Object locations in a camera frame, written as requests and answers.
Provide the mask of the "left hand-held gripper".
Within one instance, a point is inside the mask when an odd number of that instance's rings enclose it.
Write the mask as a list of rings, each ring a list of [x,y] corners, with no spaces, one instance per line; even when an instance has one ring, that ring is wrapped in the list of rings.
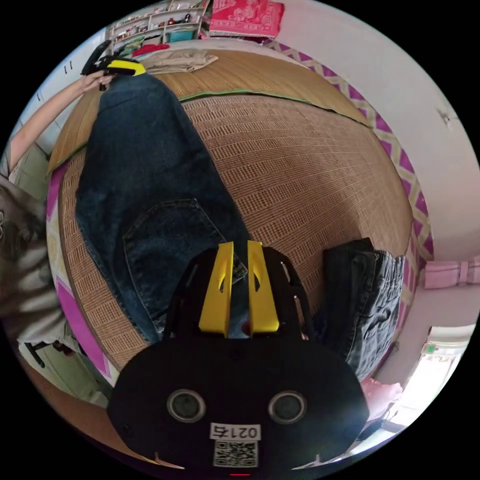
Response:
[[[103,71],[111,77],[138,77],[146,73],[146,68],[137,60],[118,55],[106,54],[112,41],[104,40],[95,48],[81,70],[81,76]]]

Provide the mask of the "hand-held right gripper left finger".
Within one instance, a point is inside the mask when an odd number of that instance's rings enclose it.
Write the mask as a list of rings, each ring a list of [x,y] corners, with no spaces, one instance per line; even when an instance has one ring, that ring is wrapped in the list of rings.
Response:
[[[218,245],[198,323],[204,334],[227,336],[233,284],[234,243]]]

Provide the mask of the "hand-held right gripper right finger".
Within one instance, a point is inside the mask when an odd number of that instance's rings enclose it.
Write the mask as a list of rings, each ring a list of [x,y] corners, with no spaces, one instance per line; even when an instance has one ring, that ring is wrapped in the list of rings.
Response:
[[[264,256],[263,244],[247,242],[249,335],[274,334],[279,318]]]

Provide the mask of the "person's left hand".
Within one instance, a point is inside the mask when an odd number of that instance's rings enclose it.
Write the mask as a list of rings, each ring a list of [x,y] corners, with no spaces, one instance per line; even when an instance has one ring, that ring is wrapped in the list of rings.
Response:
[[[97,71],[95,73],[85,75],[79,80],[81,93],[86,93],[92,89],[105,90],[110,83],[112,77],[105,74],[104,71]]]

